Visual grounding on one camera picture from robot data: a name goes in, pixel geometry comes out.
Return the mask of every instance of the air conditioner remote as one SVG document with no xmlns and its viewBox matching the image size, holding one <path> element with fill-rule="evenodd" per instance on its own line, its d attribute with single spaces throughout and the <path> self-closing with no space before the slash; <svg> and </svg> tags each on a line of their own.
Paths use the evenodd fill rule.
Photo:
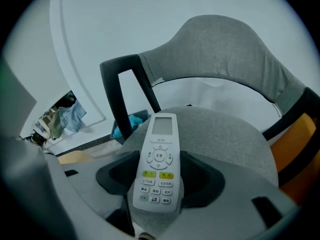
<svg viewBox="0 0 320 240">
<path fill-rule="evenodd" d="M 134 181 L 133 206 L 156 213 L 177 209 L 180 188 L 180 144 L 177 117 L 150 118 Z"/>
</svg>

